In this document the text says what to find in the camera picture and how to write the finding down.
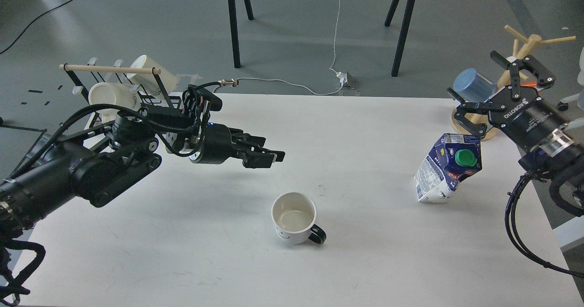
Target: white cable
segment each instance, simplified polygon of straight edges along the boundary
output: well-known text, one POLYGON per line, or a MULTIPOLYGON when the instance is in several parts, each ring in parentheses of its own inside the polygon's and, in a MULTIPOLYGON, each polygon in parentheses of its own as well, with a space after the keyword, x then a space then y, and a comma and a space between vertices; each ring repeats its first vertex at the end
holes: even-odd
MULTIPOLYGON (((333 44, 332 44, 333 59, 332 59, 332 64, 329 67, 329 70, 331 70, 332 72, 334 72, 337 75, 337 77, 340 75, 340 72, 335 71, 332 67, 334 66, 334 62, 336 61, 336 35, 337 35, 337 32, 338 32, 338 27, 339 27, 339 17, 340 17, 340 0, 339 0, 339 7, 338 7, 338 10, 337 10, 337 13, 336 13, 336 24, 334 25, 334 39, 333 39, 333 44)), ((288 81, 282 80, 282 79, 238 78, 236 80, 279 81, 281 83, 286 83, 286 84, 289 84, 289 85, 293 85, 295 87, 304 88, 304 89, 308 90, 309 92, 313 93, 313 95, 318 95, 318 96, 326 96, 326 95, 336 94, 336 93, 340 92, 341 89, 343 89, 343 85, 341 84, 340 87, 339 87, 339 89, 337 89, 335 91, 332 91, 330 93, 320 94, 320 93, 317 93, 317 92, 313 91, 312 89, 308 88, 305 85, 293 84, 291 82, 288 82, 288 81)), ((220 86, 217 87, 217 88, 215 88, 215 89, 213 89, 213 93, 215 93, 217 91, 217 89, 219 89, 219 88, 220 88, 220 86)))
POLYGON ((318 96, 326 96, 326 95, 336 94, 336 93, 340 92, 340 90, 343 88, 343 86, 341 86, 339 89, 337 89, 337 90, 335 90, 335 91, 333 91, 331 93, 320 94, 320 93, 317 93, 317 92, 313 91, 312 89, 306 87, 305 85, 293 84, 293 83, 290 83, 290 82, 288 82, 286 80, 282 80, 282 79, 237 78, 236 80, 279 81, 281 83, 286 83, 286 84, 289 84, 289 85, 294 85, 296 87, 301 87, 301 88, 307 89, 309 92, 313 93, 314 95, 318 95, 318 96))
POLYGON ((334 39, 333 39, 333 43, 332 43, 332 52, 333 52, 333 59, 332 59, 332 64, 329 67, 329 70, 332 70, 332 72, 337 73, 332 67, 334 65, 334 62, 336 61, 336 33, 338 32, 338 27, 339 27, 339 16, 340 16, 340 0, 339 0, 339 9, 338 12, 336 12, 336 24, 334 25, 334 39))

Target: black mug handle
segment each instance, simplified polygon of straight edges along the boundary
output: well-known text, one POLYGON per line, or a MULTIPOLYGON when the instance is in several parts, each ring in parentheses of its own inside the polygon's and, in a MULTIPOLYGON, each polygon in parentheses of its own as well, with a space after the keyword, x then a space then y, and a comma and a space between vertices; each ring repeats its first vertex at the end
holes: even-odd
POLYGON ((313 224, 312 228, 310 228, 310 231, 312 232, 312 234, 310 234, 308 238, 312 242, 318 245, 325 243, 325 240, 327 239, 327 234, 322 228, 318 227, 317 224, 313 224))

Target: blue cup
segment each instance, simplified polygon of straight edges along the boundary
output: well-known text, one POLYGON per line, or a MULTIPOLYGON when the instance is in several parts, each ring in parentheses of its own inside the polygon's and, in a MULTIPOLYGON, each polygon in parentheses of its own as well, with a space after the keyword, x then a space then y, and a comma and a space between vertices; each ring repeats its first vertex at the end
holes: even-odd
POLYGON ((497 85, 474 68, 462 71, 454 80, 453 88, 468 102, 484 102, 497 91, 497 85))

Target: milk carton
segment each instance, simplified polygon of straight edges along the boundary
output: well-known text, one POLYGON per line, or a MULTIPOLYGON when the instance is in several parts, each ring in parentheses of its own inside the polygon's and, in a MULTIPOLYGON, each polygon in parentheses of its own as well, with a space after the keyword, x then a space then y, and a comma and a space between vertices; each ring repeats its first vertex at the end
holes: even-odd
POLYGON ((445 203, 466 178, 482 169, 480 140, 472 135, 444 134, 413 177, 417 201, 445 203))

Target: green bottle cap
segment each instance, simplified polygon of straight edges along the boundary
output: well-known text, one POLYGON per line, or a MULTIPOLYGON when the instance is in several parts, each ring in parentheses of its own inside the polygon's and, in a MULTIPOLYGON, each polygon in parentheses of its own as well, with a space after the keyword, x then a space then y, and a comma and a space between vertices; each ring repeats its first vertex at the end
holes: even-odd
POLYGON ((473 151, 467 149, 456 151, 454 160, 459 164, 459 166, 463 167, 473 167, 478 161, 474 156, 473 151))

